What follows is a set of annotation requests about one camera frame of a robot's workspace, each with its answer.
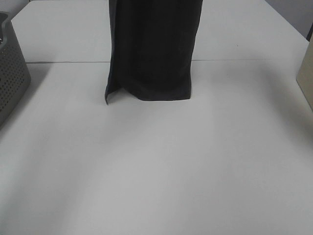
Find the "dark navy towel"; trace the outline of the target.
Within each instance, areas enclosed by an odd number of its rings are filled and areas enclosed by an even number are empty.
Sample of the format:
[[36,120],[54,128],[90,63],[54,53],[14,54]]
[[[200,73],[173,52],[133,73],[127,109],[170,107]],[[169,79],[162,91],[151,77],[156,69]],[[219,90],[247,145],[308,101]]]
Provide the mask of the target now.
[[200,0],[111,0],[112,52],[105,97],[119,89],[143,101],[191,97]]

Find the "grey perforated laundry basket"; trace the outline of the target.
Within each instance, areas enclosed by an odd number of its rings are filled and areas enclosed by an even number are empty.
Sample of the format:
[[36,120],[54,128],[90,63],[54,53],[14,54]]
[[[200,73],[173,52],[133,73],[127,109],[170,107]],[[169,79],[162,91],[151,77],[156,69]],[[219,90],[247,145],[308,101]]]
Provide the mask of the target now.
[[18,105],[31,82],[18,38],[8,12],[0,13],[0,123]]

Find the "beige box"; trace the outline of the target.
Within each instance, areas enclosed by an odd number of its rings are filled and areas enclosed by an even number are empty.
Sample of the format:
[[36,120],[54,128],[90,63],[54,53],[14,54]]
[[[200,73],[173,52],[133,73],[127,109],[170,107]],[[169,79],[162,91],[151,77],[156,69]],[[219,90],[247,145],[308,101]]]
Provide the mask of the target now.
[[296,81],[311,109],[313,109],[313,39],[310,39]]

